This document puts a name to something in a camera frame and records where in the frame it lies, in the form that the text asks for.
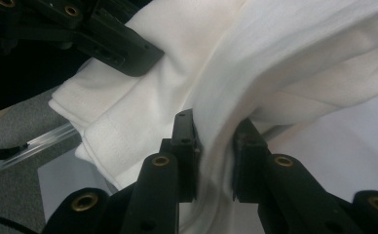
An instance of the wrinkled white cloth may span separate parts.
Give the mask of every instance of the wrinkled white cloth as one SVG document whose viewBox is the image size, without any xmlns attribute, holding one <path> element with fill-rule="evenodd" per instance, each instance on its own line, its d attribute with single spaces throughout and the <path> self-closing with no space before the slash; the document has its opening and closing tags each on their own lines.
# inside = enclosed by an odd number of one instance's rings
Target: wrinkled white cloth
<svg viewBox="0 0 378 234">
<path fill-rule="evenodd" d="M 204 152 L 181 233 L 236 233 L 230 138 L 245 117 L 293 124 L 378 95 L 376 0 L 156 0 L 128 26 L 163 58 L 139 78 L 92 59 L 50 106 L 81 133 L 76 155 L 119 189 L 193 108 Z"/>
</svg>

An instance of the black cable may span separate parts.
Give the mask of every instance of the black cable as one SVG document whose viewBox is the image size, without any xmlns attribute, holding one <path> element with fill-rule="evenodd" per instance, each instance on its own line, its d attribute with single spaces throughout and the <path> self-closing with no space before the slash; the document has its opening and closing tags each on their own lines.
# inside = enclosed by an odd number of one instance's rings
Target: black cable
<svg viewBox="0 0 378 234">
<path fill-rule="evenodd" d="M 38 234 L 37 232 L 29 229 L 28 227 L 25 227 L 19 223 L 16 223 L 14 221 L 11 221 L 11 220 L 8 220 L 4 217 L 0 217 L 0 224 L 2 225 L 5 225 L 5 226 L 8 226 L 8 227 L 11 227 L 21 233 L 24 233 L 24 234 Z"/>
</svg>

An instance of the black plastic part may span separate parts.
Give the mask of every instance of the black plastic part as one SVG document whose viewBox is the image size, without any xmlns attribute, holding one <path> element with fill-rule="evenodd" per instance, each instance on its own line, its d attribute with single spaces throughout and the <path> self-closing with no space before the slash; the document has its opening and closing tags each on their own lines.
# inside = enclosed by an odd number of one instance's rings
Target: black plastic part
<svg viewBox="0 0 378 234">
<path fill-rule="evenodd" d="M 273 205 L 260 204 L 258 207 L 258 215 L 265 234 L 288 233 L 288 224 L 276 203 Z"/>
<path fill-rule="evenodd" d="M 73 202 L 87 194 L 97 197 L 95 205 L 85 211 L 75 211 Z M 106 210 L 109 196 L 106 192 L 96 188 L 84 188 L 70 194 L 50 217 L 43 234 L 92 234 L 96 233 L 99 223 Z M 85 198 L 85 205 L 90 203 Z"/>
<path fill-rule="evenodd" d="M 378 233 L 378 191 L 358 192 L 351 208 L 365 233 Z"/>
<path fill-rule="evenodd" d="M 177 184 L 177 161 L 173 155 L 159 153 L 147 157 L 120 233 L 177 233 Z"/>
<path fill-rule="evenodd" d="M 135 183 L 112 195 L 96 233 L 117 234 L 122 229 Z"/>
<path fill-rule="evenodd" d="M 7 55 L 19 40 L 48 41 L 61 49 L 74 44 L 127 75 L 141 76 L 164 54 L 124 25 L 139 10 L 127 0 L 0 1 L 16 3 L 0 5 L 1 55 Z"/>
<path fill-rule="evenodd" d="M 271 154 L 268 144 L 249 119 L 238 126 L 233 141 L 233 198 L 242 203 L 264 203 L 271 196 L 263 175 L 266 159 Z"/>
<path fill-rule="evenodd" d="M 264 175 L 288 223 L 288 233 L 362 233 L 298 160 L 271 155 Z"/>
<path fill-rule="evenodd" d="M 173 154 L 179 168 L 179 202 L 196 199 L 201 145 L 193 124 L 192 109 L 174 117 L 171 139 L 162 141 L 160 152 Z"/>
</svg>

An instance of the white fabric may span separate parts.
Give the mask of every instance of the white fabric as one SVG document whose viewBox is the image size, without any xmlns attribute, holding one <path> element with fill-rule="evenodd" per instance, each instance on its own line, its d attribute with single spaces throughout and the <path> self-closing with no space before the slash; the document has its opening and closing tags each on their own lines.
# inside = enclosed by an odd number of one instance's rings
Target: white fabric
<svg viewBox="0 0 378 234">
<path fill-rule="evenodd" d="M 149 73 L 92 59 L 50 106 L 82 134 L 76 155 L 118 188 L 193 108 L 204 153 L 182 233 L 231 232 L 230 138 L 242 119 L 297 123 L 378 95 L 376 0 L 155 0 L 128 26 L 165 51 Z"/>
</svg>

